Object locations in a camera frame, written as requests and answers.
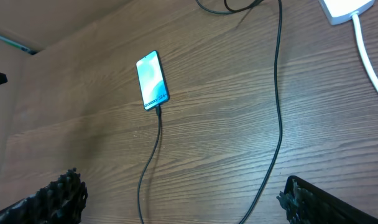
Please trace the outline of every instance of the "light blue screen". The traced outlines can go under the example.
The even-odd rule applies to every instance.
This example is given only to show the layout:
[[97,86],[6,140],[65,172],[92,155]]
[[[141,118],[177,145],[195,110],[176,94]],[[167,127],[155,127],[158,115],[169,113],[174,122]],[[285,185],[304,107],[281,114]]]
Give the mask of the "light blue screen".
[[167,88],[156,51],[137,62],[137,71],[146,110],[168,100]]

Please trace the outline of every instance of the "wood grain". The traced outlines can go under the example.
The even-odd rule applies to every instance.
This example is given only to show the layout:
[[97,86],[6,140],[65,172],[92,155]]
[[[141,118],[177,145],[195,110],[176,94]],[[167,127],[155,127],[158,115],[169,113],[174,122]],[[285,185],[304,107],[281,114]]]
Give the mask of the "wood grain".
[[[232,2],[240,7],[246,2]],[[222,9],[222,1],[205,1]],[[287,223],[275,198],[289,175],[378,218],[378,95],[352,24],[331,27],[317,1],[283,2],[283,144],[248,223]],[[237,223],[274,153],[277,1],[246,17],[195,1],[131,1],[25,64],[0,175],[0,208],[77,167],[84,223],[138,223],[136,187],[157,133],[135,62],[160,52],[171,100],[144,177],[146,223]],[[378,74],[378,1],[361,16]]]

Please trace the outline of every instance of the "phone screen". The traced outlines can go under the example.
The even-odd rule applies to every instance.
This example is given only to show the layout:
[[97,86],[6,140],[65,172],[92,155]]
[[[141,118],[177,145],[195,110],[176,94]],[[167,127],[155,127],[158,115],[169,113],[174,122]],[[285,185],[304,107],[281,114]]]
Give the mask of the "phone screen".
[[163,70],[155,50],[137,62],[137,71],[145,110],[168,101]]

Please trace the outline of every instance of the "charging plug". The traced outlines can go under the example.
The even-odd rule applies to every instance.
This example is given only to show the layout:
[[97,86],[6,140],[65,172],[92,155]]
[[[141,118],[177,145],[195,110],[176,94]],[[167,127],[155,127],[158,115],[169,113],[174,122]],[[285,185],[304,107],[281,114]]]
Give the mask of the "charging plug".
[[360,15],[374,4],[374,0],[319,0],[319,2],[331,25],[350,21],[354,13]]

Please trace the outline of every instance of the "white power adapter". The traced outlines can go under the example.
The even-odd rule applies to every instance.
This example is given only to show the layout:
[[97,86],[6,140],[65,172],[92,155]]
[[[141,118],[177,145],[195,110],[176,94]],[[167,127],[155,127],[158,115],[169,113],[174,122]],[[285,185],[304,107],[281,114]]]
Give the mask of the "white power adapter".
[[378,78],[364,46],[361,23],[359,20],[359,15],[373,6],[374,0],[319,0],[319,2],[331,25],[341,24],[351,19],[353,20],[359,53],[370,81],[378,92]]

